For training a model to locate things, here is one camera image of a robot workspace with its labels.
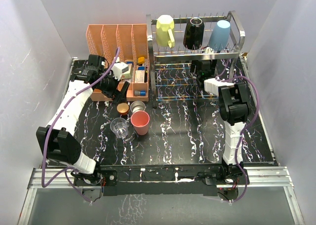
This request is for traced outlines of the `small orange mug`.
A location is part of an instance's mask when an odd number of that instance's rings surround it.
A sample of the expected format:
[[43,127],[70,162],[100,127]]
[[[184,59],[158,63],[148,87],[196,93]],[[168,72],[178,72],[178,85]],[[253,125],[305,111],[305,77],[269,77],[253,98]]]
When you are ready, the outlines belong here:
[[129,105],[128,103],[120,103],[117,105],[117,111],[120,115],[125,116],[129,112]]

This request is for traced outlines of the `stainless steel cup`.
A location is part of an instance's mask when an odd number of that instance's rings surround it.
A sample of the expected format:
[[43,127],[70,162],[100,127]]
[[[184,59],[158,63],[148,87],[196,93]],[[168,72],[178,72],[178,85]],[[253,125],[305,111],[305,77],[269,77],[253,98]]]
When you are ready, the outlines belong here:
[[145,103],[142,101],[134,101],[130,105],[130,110],[134,114],[137,111],[144,111],[146,109]]

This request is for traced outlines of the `pink plastic cup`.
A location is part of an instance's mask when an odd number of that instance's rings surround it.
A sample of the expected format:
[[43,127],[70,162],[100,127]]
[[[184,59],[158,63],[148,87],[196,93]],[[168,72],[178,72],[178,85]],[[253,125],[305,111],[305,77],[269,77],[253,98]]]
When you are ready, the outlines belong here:
[[131,123],[138,135],[145,135],[149,130],[150,116],[146,111],[137,111],[131,116]]

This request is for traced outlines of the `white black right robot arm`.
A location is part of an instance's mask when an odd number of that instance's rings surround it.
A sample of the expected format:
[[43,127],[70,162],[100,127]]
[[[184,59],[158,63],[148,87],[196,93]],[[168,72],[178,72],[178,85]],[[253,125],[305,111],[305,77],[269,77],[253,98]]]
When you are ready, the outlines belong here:
[[249,99],[243,83],[229,83],[214,77],[216,60],[193,60],[190,72],[205,92],[218,97],[220,117],[225,123],[225,148],[220,178],[231,184],[243,175],[241,131],[250,115]]

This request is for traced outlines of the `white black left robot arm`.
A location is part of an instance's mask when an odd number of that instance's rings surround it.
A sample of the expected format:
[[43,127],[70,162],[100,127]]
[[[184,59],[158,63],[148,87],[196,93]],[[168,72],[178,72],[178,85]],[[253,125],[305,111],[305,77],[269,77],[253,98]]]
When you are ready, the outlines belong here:
[[111,63],[99,55],[91,54],[87,63],[74,69],[66,94],[53,118],[45,127],[38,127],[36,137],[43,155],[42,168],[46,161],[54,161],[66,165],[73,171],[73,176],[91,185],[98,184],[102,179],[99,163],[88,157],[75,137],[75,127],[82,109],[94,90],[118,103],[127,93],[129,83],[118,85],[123,70],[128,67],[119,59],[120,50]]

